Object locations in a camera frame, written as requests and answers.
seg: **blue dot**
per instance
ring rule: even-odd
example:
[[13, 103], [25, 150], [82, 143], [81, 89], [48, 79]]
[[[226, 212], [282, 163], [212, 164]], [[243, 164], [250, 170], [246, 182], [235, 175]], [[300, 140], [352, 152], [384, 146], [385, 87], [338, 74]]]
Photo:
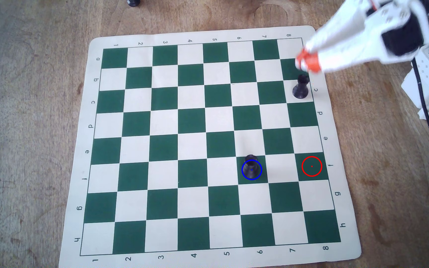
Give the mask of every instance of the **blue dot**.
[[[256, 163], [258, 164], [258, 166], [261, 168], [261, 172], [259, 172], [259, 175], [258, 175], [256, 178], [254, 178], [254, 179], [249, 179], [248, 177], [246, 177], [246, 175], [244, 175], [244, 172], [243, 172], [244, 165], [246, 165], [246, 163], [247, 163], [247, 162], [249, 162], [249, 161], [254, 161], [254, 162], [256, 162]], [[263, 167], [261, 166], [261, 163], [259, 163], [259, 162], [258, 162], [258, 161], [256, 161], [256, 160], [248, 160], [248, 161], [244, 162], [243, 166], [241, 167], [241, 174], [243, 174], [243, 177], [245, 177], [246, 179], [251, 180], [251, 181], [256, 180], [257, 178], [259, 178], [259, 177], [261, 176], [261, 174], [262, 174], [262, 173], [263, 173]]]

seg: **wooden table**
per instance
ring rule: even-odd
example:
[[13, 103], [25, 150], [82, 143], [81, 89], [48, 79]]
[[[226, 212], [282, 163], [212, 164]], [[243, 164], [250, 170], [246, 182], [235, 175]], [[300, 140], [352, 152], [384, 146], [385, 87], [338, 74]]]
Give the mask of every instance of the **wooden table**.
[[[99, 36], [312, 25], [341, 0], [0, 0], [0, 267], [58, 265], [89, 42]], [[429, 132], [400, 88], [410, 65], [327, 85], [362, 243], [303, 267], [429, 267]]]

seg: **chess mat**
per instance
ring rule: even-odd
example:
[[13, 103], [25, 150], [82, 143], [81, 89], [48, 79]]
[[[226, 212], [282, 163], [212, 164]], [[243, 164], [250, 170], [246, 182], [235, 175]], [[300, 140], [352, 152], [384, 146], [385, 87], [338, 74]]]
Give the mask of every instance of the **chess mat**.
[[[60, 265], [354, 259], [357, 227], [308, 26], [91, 42]], [[256, 179], [243, 172], [256, 155]]]

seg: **robotic arm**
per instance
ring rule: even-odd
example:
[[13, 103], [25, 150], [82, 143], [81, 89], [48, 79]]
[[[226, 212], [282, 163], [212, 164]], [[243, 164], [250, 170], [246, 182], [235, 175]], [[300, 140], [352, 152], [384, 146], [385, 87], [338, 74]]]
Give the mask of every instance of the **robotic arm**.
[[[428, 16], [429, 0], [345, 0], [306, 42], [295, 65], [304, 71], [333, 72], [371, 61], [392, 64], [416, 58], [428, 104]], [[421, 108], [413, 70], [401, 86]], [[423, 111], [419, 115], [424, 119]]]
[[295, 60], [305, 71], [332, 72], [378, 60], [411, 61], [429, 44], [429, 0], [346, 0]]

